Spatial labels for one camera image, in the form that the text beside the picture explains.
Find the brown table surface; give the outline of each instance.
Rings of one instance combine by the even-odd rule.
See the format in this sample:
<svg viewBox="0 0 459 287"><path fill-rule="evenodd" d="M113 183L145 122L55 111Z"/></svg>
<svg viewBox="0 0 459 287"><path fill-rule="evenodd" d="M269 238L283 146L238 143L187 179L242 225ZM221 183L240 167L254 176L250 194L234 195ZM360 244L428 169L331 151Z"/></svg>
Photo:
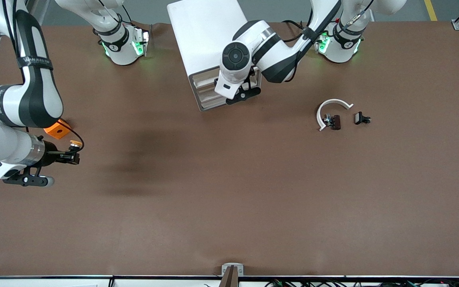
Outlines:
<svg viewBox="0 0 459 287"><path fill-rule="evenodd" d="M283 38L285 24L274 25ZM459 31L370 23L348 63L199 112L170 25L118 67L91 27L44 27L78 166L0 182L0 275L459 275ZM19 83L7 39L0 84ZM342 130L318 131L329 98ZM358 111L372 124L356 126ZM60 142L65 149L69 137Z"/></svg>

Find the wire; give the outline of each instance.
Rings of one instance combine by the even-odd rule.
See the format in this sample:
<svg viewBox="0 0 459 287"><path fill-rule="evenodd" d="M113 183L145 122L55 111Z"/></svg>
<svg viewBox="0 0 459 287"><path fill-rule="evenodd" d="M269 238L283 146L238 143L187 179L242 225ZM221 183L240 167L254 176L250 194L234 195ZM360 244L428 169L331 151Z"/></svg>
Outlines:
<svg viewBox="0 0 459 287"><path fill-rule="evenodd" d="M129 12L127 11L127 8L125 8L125 5L122 5L122 7L124 8L125 13L127 14L127 17L129 18L129 23L132 23L132 18L131 18L131 15L129 15Z"/></svg>
<svg viewBox="0 0 459 287"><path fill-rule="evenodd" d="M12 33L11 25L10 25L10 18L8 16L8 9L6 6L6 0L2 0L2 4L3 4L3 14L5 14L5 21L7 23L7 28L8 28L8 35L10 37L10 40L12 41L13 49L15 51L15 39L13 38L13 33Z"/></svg>
<svg viewBox="0 0 459 287"><path fill-rule="evenodd" d="M114 276L113 276L113 277L111 277L111 279L109 279L109 284L107 285L107 287L113 287L114 286L114 282L115 282L115 280L114 280Z"/></svg>
<svg viewBox="0 0 459 287"><path fill-rule="evenodd" d="M100 2L100 5L102 5L102 7L104 7L104 9L107 11L107 13L109 14L109 16L111 16L111 18L113 18L113 20L116 21L116 23L120 23L120 21L116 20L115 17L113 17L113 15L111 15L109 9L107 9L107 7L104 5L104 3L102 3L102 0L98 0Z"/></svg>
<svg viewBox="0 0 459 287"><path fill-rule="evenodd" d="M13 0L12 6L12 18L13 18L13 38L15 39L15 55L20 57L20 49L19 49L19 40L17 38L17 19L15 18L15 14L17 13L17 0Z"/></svg>
<svg viewBox="0 0 459 287"><path fill-rule="evenodd" d="M311 21L313 20L313 8L311 8L311 12L309 13L309 18L308 18L308 24L306 26L309 26L309 24L311 24ZM293 24L295 25L295 27L303 30L305 27L302 25L302 21L300 21L300 24L297 24L295 21L292 21L292 20L284 20L283 23L290 23L290 24ZM297 40L298 38L300 38L302 36L302 33L299 33L297 36L291 38L291 39L288 39L288 40L283 40L284 43L288 43L288 42L291 42L291 41L295 41Z"/></svg>
<svg viewBox="0 0 459 287"><path fill-rule="evenodd" d="M71 151L71 152L65 152L65 154L75 154L75 153L78 153L78 152L82 151L82 149L84 149L84 140L82 139L82 137L79 136L79 134L76 133L76 132L75 132L73 129L71 129L69 126L64 125L62 122L58 121L58 124L64 126L66 129L68 129L69 131L71 131L76 137L79 138L80 143L81 143L80 149L77 149L77 150Z"/></svg>
<svg viewBox="0 0 459 287"><path fill-rule="evenodd" d="M369 7L371 7L371 4L373 4L374 1L375 0L371 0L369 2L368 6L366 6L364 8L364 10L360 11L359 14L355 15L348 23L346 23L346 25L344 25L344 27L339 32L337 32L337 33L335 33L333 35L330 35L329 32L326 30L326 31L323 31L322 33L327 33L327 37L335 37L335 36L341 34L342 31L346 32L346 29L348 29L350 26L355 24L355 22L357 22L357 20L359 20L362 17L362 15L364 15L366 13L366 11L368 11Z"/></svg>
<svg viewBox="0 0 459 287"><path fill-rule="evenodd" d="M295 57L295 67L293 69L293 75L289 80L284 81L285 83L291 82L293 78L295 78L295 74L297 73L297 65L300 62L299 56L300 56L300 51L297 52L297 57Z"/></svg>

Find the white curved plastic piece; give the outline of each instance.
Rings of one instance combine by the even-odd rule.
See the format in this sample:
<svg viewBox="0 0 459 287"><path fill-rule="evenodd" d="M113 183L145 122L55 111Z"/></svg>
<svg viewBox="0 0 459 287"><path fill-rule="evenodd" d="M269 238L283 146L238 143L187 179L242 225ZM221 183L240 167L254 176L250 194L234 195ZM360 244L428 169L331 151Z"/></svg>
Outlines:
<svg viewBox="0 0 459 287"><path fill-rule="evenodd" d="M322 111L322 108L328 104L340 104L343 107L345 107L347 110L353 106L353 104L349 105L344 100L338 100L337 98L332 98L330 100L326 100L325 102L323 102L318 108L318 111L316 112L316 120L318 121L318 124L320 125L320 131L322 131L322 129L326 127L324 120L322 120L321 111Z"/></svg>
<svg viewBox="0 0 459 287"><path fill-rule="evenodd" d="M54 185L54 178L50 176L44 176L44 177L47 178L47 185L45 187L52 187Z"/></svg>

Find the white robotic arm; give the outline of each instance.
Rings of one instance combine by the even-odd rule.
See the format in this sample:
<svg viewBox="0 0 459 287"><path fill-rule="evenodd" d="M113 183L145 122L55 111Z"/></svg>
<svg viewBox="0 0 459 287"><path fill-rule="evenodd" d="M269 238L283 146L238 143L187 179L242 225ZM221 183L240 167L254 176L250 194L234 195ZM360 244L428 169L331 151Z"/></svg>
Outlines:
<svg viewBox="0 0 459 287"><path fill-rule="evenodd" d="M335 16L341 2L311 0L311 5L313 20L293 47L288 47L264 20L250 21L235 33L233 42L222 52L215 87L216 93L227 98L226 103L232 104L249 97L241 85L249 76L252 65L257 66L271 83L293 78L297 64Z"/></svg>
<svg viewBox="0 0 459 287"><path fill-rule="evenodd" d="M129 65L146 55L148 31L130 23L113 11L124 0L56 0L58 5L86 20L100 36L106 55L118 65Z"/></svg>
<svg viewBox="0 0 459 287"><path fill-rule="evenodd" d="M0 85L0 179L7 183L47 186L52 178L28 178L16 182L22 169L40 169L51 163L78 163L73 152L61 154L41 137L16 127L47 128L62 115L63 104L53 78L53 66L37 20L27 12L22 0L0 0L0 33L15 40L16 56L22 72L22 85Z"/></svg>
<svg viewBox="0 0 459 287"><path fill-rule="evenodd" d="M330 23L322 43L318 46L320 54L335 63L343 63L357 53L361 36L371 19L371 11L392 15L399 11L406 0L342 0L343 13L338 23ZM351 26L345 28L355 15L363 13Z"/></svg>

